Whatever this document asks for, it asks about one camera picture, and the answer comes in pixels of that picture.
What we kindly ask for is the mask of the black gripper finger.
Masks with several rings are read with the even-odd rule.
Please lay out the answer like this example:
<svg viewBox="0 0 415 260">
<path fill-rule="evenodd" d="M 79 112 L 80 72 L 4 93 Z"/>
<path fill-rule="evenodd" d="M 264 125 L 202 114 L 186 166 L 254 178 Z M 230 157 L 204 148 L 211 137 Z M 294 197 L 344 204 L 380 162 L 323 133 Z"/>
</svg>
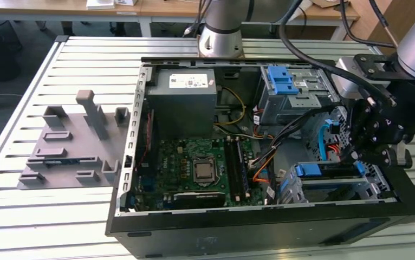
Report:
<svg viewBox="0 0 415 260">
<path fill-rule="evenodd" d="M 356 160 L 372 165 L 395 167 L 396 151 L 390 145 L 398 144 L 396 124 L 388 120 L 366 100 L 352 103 L 348 113 L 348 145 L 342 151 L 343 163 Z"/>
</svg>

